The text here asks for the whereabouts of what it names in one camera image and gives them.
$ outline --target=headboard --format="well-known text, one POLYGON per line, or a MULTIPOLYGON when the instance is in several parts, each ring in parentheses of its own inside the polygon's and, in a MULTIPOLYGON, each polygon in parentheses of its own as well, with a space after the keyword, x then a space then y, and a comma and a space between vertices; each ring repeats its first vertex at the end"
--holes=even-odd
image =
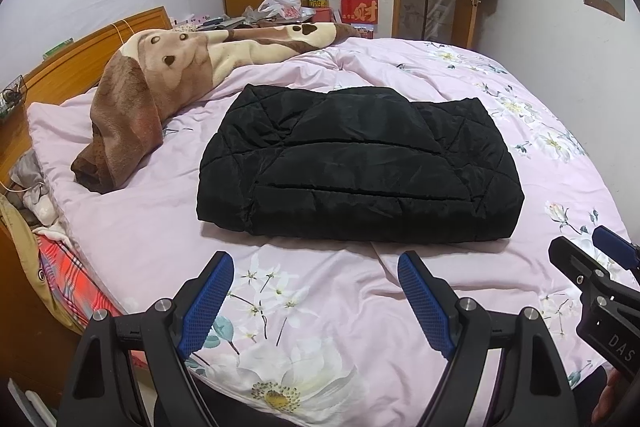
POLYGON ((0 124, 2 183, 6 185, 9 169, 31 147, 26 119, 26 108, 31 102, 59 104, 93 87, 100 80, 111 56, 122 45, 120 36, 125 42, 131 36, 129 26, 134 32, 152 28, 171 29, 164 7, 132 15, 125 20, 114 22, 117 29, 112 25, 105 26, 61 49, 25 76, 26 103, 0 124))
MULTIPOLYGON (((107 61, 134 32, 170 29, 164 8, 114 22, 60 50, 26 77, 26 103, 0 124, 0 180, 31 147, 26 108, 31 102, 62 103, 90 89, 102 75, 107 61)), ((7 228, 0 221, 0 376, 13 378, 24 390, 38 393, 57 407, 66 372, 79 337, 57 322, 40 301, 22 270, 7 228)))

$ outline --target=cartoon dog face blanket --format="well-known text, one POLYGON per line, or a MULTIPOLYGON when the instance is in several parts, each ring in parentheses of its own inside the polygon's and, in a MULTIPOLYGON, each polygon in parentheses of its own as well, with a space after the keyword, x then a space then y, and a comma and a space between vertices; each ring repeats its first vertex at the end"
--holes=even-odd
POLYGON ((71 164, 76 181, 105 194, 162 143, 162 122, 235 68, 281 62, 358 36, 349 25, 178 33, 144 30, 111 57, 91 106, 94 137, 71 164))

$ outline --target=folded black jacket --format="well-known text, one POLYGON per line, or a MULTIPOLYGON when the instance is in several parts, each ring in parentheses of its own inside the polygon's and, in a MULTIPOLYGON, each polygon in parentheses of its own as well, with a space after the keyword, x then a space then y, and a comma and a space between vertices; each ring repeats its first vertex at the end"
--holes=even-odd
POLYGON ((248 85, 204 152, 197 212, 254 235, 460 243, 510 237, 523 201, 477 98, 248 85))

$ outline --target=human hand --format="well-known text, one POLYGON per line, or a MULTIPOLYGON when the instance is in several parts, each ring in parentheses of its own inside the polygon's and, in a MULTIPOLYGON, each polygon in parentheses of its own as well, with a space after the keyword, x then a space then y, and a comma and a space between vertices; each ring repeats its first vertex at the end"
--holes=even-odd
POLYGON ((603 420, 613 410, 616 399, 615 386, 620 380, 620 376, 620 372, 617 369, 614 369, 609 373, 609 376, 607 377, 607 386, 604 388, 604 391, 602 391, 600 401, 593 410, 593 414, 591 414, 591 423, 595 424, 603 420))

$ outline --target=black pants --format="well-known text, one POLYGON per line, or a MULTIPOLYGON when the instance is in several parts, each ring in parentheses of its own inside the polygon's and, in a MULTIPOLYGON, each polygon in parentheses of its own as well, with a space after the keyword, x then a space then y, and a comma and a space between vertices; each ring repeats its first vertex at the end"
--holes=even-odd
MULTIPOLYGON (((292 423, 286 420, 257 411, 233 398, 214 391, 200 380, 195 381, 202 398, 217 422, 220 423, 220 427, 294 427, 292 423)), ((607 373, 604 368, 599 367, 574 389, 580 427, 587 427, 591 424, 591 413, 598 404, 600 394, 606 384, 607 373)), ((159 403, 156 403, 154 424, 156 427, 170 427, 159 403)))

